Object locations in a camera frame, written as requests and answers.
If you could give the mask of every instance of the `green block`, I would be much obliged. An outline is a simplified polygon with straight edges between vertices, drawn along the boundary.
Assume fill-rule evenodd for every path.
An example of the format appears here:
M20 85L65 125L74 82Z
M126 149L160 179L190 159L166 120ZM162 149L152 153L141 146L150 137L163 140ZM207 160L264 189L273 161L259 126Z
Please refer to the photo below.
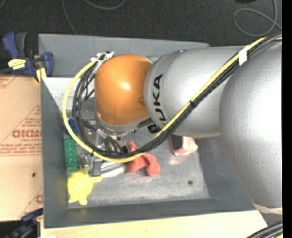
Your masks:
M73 138L64 138L64 153L67 171L78 170L76 143Z

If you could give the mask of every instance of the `orange sphere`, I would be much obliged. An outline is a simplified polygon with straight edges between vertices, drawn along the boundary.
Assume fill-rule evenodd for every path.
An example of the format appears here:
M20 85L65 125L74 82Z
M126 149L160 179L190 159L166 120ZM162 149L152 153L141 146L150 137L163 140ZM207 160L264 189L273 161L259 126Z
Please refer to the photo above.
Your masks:
M105 61L95 76L97 115L110 126L126 126L148 116L144 83L152 63L140 55Z

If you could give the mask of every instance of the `kuka logo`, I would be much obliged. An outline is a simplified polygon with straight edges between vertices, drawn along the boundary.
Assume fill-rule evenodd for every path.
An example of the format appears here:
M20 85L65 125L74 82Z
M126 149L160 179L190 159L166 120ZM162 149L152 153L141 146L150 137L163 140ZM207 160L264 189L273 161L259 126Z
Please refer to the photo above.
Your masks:
M12 137L14 138L25 138L25 137L41 137L41 130L14 130Z
M155 108L155 111L157 113L159 113L160 117L159 120L162 122L162 124L164 125L164 121L166 121L166 118L164 116L164 113L161 110L161 103L159 101L159 97L160 97L160 79L162 77L162 74L157 76L154 80L154 87L158 89L157 93L155 94L155 91L152 92L152 97L154 98L154 106L157 106L157 108Z

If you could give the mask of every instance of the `orange object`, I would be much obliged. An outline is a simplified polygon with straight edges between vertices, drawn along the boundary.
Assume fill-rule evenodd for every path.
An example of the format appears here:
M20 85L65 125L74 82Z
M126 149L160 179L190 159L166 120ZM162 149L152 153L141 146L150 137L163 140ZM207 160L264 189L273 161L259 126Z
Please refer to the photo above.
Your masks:
M129 142L130 151L138 149L133 141ZM144 153L142 156L129 162L126 172L135 172L141 168L146 167L147 174L150 176L157 176L160 173L160 165L157 158L149 153Z
M95 100L99 118L110 126L125 126L145 119L144 83L152 63L140 55L119 55L99 68Z

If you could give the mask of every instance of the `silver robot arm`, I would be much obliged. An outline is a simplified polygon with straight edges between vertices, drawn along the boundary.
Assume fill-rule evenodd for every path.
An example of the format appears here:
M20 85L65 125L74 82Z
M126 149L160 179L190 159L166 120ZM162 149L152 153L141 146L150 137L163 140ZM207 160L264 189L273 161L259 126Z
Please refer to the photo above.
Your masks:
M166 54L151 67L145 104L162 128L242 47ZM272 43L242 64L190 113L174 134L221 136L232 166L268 223L282 219L282 44Z

